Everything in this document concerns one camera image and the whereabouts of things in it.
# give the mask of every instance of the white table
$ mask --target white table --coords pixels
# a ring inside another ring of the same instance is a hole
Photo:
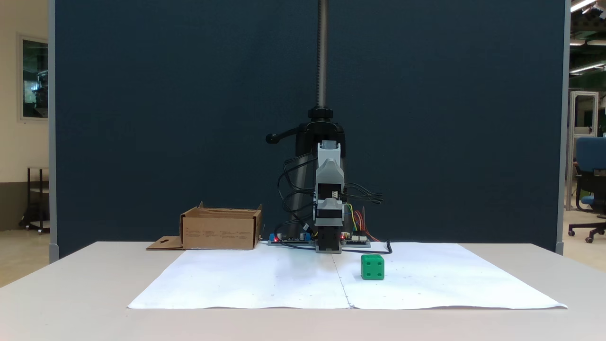
[[[0,340],[606,337],[606,273],[533,245],[462,246],[568,305],[568,310],[128,309],[182,252],[146,251],[149,244],[98,242],[0,288]]]

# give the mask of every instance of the ceiling light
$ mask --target ceiling light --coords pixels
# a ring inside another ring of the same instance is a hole
[[[587,45],[606,46],[606,40],[592,40],[587,42]]]
[[[576,67],[574,69],[570,69],[570,73],[579,73],[579,72],[582,72],[582,71],[587,71],[587,70],[590,70],[590,69],[595,69],[596,67],[600,67],[600,66],[604,66],[604,65],[606,65],[606,61],[595,62],[593,64],[587,64],[587,65],[584,65],[584,66]]]
[[[576,12],[578,10],[580,10],[581,8],[590,5],[592,3],[596,2],[596,0],[578,0],[576,3],[572,4],[572,6],[570,6],[570,12]]]

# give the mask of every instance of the window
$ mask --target window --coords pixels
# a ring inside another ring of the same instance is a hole
[[[18,35],[17,51],[19,120],[47,120],[48,43]]]

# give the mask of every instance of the yellow wire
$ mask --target yellow wire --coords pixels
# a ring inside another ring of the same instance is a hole
[[[351,220],[353,221],[353,230],[357,231],[358,226],[356,225],[356,220],[353,218],[353,206],[350,203],[347,203],[346,205],[347,205],[347,207],[349,207],[349,210],[351,211]]]

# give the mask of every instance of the blue component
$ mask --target blue component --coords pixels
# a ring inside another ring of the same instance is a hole
[[[593,195],[581,198],[581,203],[586,205],[593,205]]]

